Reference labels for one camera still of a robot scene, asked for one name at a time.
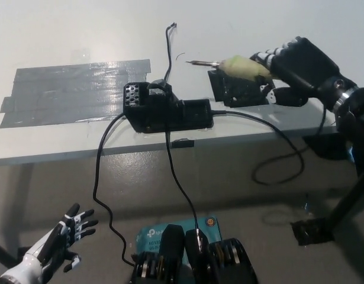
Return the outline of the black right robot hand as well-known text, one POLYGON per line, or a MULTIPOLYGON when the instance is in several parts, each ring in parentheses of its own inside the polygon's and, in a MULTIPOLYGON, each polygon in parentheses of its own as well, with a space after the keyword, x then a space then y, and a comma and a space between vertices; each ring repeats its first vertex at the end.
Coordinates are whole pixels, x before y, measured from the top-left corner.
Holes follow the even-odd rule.
POLYGON ((340 73, 331 58, 305 37, 295 37, 282 47, 258 52, 251 59, 293 90, 317 98, 332 112, 359 89, 340 73))

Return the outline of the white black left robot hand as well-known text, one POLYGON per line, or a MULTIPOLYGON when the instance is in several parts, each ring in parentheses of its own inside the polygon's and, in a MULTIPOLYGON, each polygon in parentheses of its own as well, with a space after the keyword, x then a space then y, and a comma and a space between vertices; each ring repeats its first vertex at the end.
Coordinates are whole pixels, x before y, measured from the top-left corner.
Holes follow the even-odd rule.
POLYGON ((19 263, 0 275, 0 283, 48 283, 67 260, 65 273, 75 269, 82 261, 70 247, 86 236, 95 233, 97 220, 88 221, 94 210, 80 212, 75 203, 47 234, 24 253, 19 263))

